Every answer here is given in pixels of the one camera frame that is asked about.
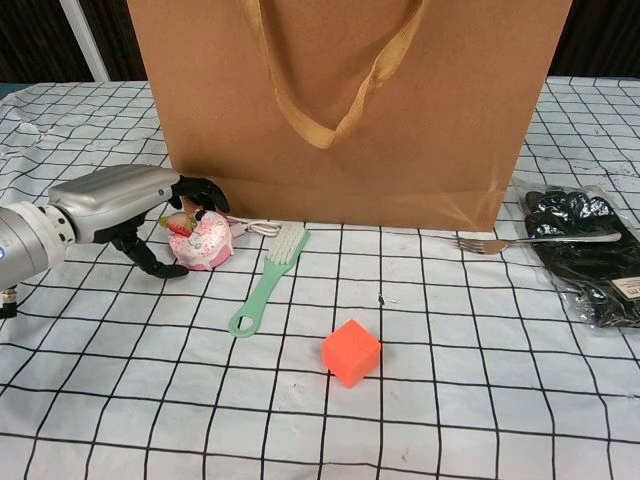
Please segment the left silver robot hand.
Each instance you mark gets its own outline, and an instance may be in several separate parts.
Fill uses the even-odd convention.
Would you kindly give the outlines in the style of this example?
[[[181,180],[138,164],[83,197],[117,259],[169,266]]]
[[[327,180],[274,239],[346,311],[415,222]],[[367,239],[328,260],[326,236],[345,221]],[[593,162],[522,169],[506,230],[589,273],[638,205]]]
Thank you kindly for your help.
[[[180,209],[186,200],[206,211],[230,211],[225,194],[212,181],[154,165],[108,166],[48,190],[48,203],[70,219],[78,244],[110,243],[160,279],[185,276],[188,269],[160,262],[139,238],[138,228],[157,206],[168,203]]]

